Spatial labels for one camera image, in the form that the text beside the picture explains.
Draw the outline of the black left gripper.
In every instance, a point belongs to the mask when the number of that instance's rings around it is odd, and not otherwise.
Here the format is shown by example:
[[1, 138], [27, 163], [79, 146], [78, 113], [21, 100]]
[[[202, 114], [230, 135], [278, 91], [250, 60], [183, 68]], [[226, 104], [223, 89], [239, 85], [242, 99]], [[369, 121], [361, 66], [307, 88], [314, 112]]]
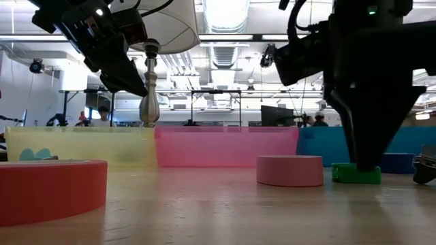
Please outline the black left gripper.
[[145, 97], [148, 91], [111, 17], [113, 1], [29, 0], [37, 8], [31, 22], [50, 34], [61, 32], [84, 55], [89, 68], [100, 71], [100, 80], [111, 93], [126, 91]]

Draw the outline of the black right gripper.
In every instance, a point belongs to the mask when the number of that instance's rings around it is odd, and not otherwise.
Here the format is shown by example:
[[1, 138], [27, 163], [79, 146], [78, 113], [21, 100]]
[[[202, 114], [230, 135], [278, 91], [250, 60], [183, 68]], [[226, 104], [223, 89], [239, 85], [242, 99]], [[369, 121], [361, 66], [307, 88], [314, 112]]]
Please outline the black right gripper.
[[[349, 159], [372, 170], [416, 100], [426, 67], [426, 24], [404, 22], [414, 0], [334, 0], [328, 18], [324, 99], [340, 115]], [[401, 88], [369, 88], [374, 84]]]

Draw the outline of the blue tape roll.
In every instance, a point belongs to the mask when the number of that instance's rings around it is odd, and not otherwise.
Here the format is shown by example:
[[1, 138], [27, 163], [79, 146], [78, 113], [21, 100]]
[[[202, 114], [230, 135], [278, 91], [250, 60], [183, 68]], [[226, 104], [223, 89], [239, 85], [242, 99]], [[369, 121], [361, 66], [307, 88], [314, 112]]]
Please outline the blue tape roll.
[[415, 154], [385, 153], [377, 164], [384, 174], [413, 174]]

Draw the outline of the small green stapler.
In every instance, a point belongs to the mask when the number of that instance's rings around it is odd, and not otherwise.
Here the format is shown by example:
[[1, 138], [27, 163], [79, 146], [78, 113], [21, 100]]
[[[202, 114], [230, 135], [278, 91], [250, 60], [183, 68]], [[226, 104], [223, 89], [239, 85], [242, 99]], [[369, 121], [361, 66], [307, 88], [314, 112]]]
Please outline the small green stapler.
[[382, 173], [376, 166], [371, 171], [360, 171], [353, 163], [333, 163], [332, 181], [348, 184], [381, 184]]

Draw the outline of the pink tape roll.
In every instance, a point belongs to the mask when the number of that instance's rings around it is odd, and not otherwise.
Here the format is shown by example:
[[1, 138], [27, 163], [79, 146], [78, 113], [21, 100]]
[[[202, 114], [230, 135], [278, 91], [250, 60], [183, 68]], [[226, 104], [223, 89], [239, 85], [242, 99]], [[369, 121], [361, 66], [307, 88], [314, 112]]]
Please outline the pink tape roll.
[[260, 156], [256, 159], [256, 180], [271, 186], [323, 186], [322, 158], [310, 155]]

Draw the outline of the red tape roll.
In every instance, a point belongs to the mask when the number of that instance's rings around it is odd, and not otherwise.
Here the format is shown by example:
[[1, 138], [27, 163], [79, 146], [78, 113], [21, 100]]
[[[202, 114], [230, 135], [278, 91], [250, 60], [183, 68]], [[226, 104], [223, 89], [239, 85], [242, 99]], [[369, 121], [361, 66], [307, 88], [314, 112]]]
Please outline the red tape roll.
[[0, 227], [67, 218], [106, 203], [108, 163], [40, 160], [0, 163]]

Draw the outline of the teal plastic bin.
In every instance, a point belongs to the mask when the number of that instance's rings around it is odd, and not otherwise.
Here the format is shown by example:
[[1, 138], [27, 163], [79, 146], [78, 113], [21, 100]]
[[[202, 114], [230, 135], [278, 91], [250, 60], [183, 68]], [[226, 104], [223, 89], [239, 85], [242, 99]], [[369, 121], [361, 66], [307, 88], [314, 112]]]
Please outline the teal plastic bin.
[[[436, 127], [401, 127], [386, 152], [419, 154], [422, 146], [427, 144], [436, 146]], [[349, 161], [342, 127], [301, 128], [296, 152], [321, 156], [325, 167]]]

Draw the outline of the white shade silver table lamp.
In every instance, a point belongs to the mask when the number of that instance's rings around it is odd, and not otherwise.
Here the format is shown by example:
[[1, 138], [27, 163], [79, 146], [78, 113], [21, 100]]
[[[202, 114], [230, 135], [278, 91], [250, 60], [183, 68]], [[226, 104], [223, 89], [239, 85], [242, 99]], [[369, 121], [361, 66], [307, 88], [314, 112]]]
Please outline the white shade silver table lamp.
[[160, 117], [156, 95], [157, 57], [178, 54], [200, 43], [194, 0], [120, 0], [112, 4], [112, 13], [135, 8], [139, 11], [148, 38], [130, 45], [146, 55], [144, 73], [148, 95], [139, 105], [139, 117], [145, 127], [154, 127]]

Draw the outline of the yellow translucent plastic bin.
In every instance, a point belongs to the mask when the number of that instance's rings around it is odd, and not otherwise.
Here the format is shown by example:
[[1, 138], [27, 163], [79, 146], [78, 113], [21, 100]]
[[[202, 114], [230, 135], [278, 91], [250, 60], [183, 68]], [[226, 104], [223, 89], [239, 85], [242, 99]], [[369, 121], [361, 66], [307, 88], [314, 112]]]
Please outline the yellow translucent plastic bin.
[[142, 127], [6, 127], [7, 157], [29, 149], [61, 160], [105, 160], [109, 167], [157, 167], [154, 129]]

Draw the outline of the black computer monitor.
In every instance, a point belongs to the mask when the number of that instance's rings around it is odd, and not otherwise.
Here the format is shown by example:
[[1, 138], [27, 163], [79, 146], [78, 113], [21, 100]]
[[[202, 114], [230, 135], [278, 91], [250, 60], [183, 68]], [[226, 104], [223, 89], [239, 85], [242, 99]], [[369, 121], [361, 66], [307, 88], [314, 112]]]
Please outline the black computer monitor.
[[291, 127], [296, 125], [292, 109], [262, 105], [260, 111], [263, 127]]

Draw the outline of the long ceiling light bar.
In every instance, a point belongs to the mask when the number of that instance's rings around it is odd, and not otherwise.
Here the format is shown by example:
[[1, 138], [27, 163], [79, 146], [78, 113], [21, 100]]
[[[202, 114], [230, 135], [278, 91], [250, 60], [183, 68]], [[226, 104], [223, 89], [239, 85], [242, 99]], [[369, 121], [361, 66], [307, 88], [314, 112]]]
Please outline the long ceiling light bar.
[[285, 34], [201, 34], [201, 42], [287, 42]]

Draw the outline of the pink translucent plastic bin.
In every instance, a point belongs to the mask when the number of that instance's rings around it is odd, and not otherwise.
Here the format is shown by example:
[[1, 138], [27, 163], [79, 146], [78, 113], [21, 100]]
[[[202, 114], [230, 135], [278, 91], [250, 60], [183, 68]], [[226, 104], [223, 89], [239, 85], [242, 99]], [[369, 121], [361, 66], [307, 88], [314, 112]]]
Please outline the pink translucent plastic bin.
[[295, 155], [298, 127], [155, 127], [160, 167], [255, 167], [264, 155]]

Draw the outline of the black background table frame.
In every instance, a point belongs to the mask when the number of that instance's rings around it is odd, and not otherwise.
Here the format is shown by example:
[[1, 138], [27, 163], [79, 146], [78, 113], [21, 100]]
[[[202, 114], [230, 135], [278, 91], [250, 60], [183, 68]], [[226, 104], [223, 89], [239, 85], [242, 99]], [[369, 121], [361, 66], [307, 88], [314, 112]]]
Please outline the black background table frame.
[[197, 93], [203, 95], [204, 93], [210, 94], [210, 95], [218, 95], [218, 94], [238, 94], [238, 102], [239, 102], [239, 127], [242, 126], [242, 91], [241, 90], [221, 90], [221, 89], [212, 89], [212, 90], [190, 90], [189, 93], [191, 94], [191, 109], [190, 109], [190, 121], [193, 123], [193, 96]]
[[79, 121], [80, 113], [91, 120], [93, 111], [101, 106], [108, 108], [110, 125], [114, 124], [114, 110], [116, 93], [111, 93], [106, 89], [87, 88], [84, 90], [60, 90], [61, 94], [61, 114], [63, 120], [69, 123]]

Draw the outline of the silver ventilation duct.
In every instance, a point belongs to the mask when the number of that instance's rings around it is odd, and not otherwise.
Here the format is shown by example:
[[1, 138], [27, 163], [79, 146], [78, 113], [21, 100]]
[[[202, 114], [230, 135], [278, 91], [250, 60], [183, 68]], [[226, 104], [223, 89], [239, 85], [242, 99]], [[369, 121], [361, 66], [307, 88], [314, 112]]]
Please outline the silver ventilation duct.
[[[206, 31], [212, 34], [241, 34], [249, 15], [249, 0], [202, 0]], [[215, 89], [232, 90], [240, 53], [237, 43], [213, 43], [208, 49], [211, 81]]]

